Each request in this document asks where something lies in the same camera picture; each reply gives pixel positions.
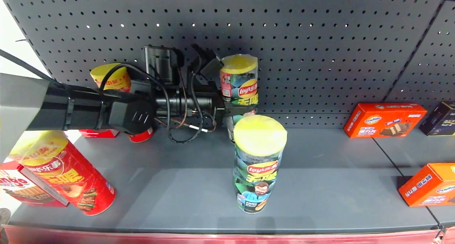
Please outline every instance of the gray shelf surface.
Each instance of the gray shelf surface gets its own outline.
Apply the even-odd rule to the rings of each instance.
[[[405,138],[375,140],[403,176],[413,176],[427,163],[455,162],[455,137],[427,137],[419,129],[414,129]],[[429,209],[442,225],[455,225],[455,206]]]
[[[399,171],[372,139],[342,129],[288,129],[278,182],[266,208],[246,214],[232,186],[234,147],[225,129],[186,145],[161,129],[134,144],[79,139],[75,145],[117,188],[113,205],[88,217],[75,207],[21,205],[10,224],[89,231],[328,234],[430,229],[426,208],[397,192]]]

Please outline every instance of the green chip canister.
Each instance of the green chip canister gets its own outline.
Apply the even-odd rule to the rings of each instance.
[[[223,58],[222,61],[224,67],[220,71],[220,82],[223,100],[237,105],[257,106],[257,58],[249,54],[235,54]],[[256,114],[256,108],[227,118],[227,131],[231,142],[234,142],[235,124],[244,116]]]
[[[237,205],[246,213],[262,211],[275,186],[288,133],[262,115],[242,118],[234,127],[234,186]]]

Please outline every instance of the red canister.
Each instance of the red canister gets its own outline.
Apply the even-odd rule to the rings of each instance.
[[[114,202],[114,187],[62,131],[24,132],[9,158],[47,181],[86,215],[99,214]]]

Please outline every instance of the orange snack box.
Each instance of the orange snack box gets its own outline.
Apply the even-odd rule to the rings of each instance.
[[[455,205],[455,163],[429,163],[398,191],[410,207]]]
[[[405,137],[426,112],[415,103],[359,103],[344,130],[351,138]]]

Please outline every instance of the lay's logo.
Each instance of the lay's logo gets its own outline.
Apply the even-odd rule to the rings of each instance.
[[[257,92],[257,81],[256,79],[251,79],[246,81],[239,88],[239,96],[245,99],[252,98]]]
[[[381,116],[379,116],[379,115],[373,115],[373,116],[368,117],[368,118],[365,120],[365,123],[368,124],[368,125],[372,125],[372,124],[377,123],[380,119],[382,119]]]
[[[250,165],[248,166],[247,171],[253,176],[265,176],[273,173],[273,171],[275,171],[277,167],[278,161],[268,161],[264,163]]]
[[[437,190],[437,193],[446,193],[455,190],[455,185],[447,185],[442,187],[441,189]]]

